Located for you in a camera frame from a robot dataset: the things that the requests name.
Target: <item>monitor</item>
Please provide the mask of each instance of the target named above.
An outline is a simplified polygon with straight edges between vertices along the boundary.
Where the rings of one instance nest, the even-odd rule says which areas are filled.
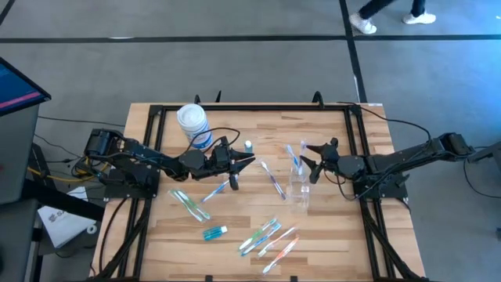
[[[0,117],[50,99],[44,89],[0,57]]]

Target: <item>person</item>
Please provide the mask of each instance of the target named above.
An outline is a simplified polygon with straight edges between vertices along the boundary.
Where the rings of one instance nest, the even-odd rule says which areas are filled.
[[[363,34],[373,34],[377,28],[370,21],[382,8],[390,5],[394,0],[372,0],[363,6],[357,13],[350,16],[350,23]],[[425,0],[413,0],[413,8],[402,19],[404,24],[432,24],[436,20],[434,14],[427,13],[424,9]]]

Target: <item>disinfecting wipes container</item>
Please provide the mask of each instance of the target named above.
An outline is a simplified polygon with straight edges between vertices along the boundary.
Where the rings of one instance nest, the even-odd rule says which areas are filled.
[[[192,142],[193,138],[200,132],[209,130],[209,121],[202,107],[196,104],[187,104],[178,110],[178,123],[181,129],[188,137],[188,141]],[[212,132],[207,132],[197,136],[193,140],[192,147],[203,149],[211,145]]]

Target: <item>white lid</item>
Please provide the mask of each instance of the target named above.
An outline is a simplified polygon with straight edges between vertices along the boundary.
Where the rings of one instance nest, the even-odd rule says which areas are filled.
[[[187,130],[196,131],[205,122],[204,109],[196,104],[187,104],[178,110],[178,122]]]

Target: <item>yellow cable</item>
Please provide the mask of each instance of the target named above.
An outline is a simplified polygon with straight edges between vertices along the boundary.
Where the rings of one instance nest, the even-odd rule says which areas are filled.
[[[104,172],[104,170],[108,167],[108,163],[105,163],[104,166],[101,168],[101,172]],[[30,168],[28,167],[27,168],[29,172],[32,172],[36,175],[41,175],[41,172],[39,172],[38,170],[36,169],[33,169],[33,168]],[[47,178],[50,178],[50,179],[54,179],[54,180],[58,180],[58,181],[62,181],[62,182],[66,182],[66,183],[80,183],[80,182],[85,182],[85,181],[89,181],[90,179],[93,179],[95,176],[89,176],[89,177],[86,177],[86,178],[83,178],[83,179],[65,179],[65,178],[62,178],[62,177],[57,177],[57,176],[54,176],[54,175],[47,175]]]

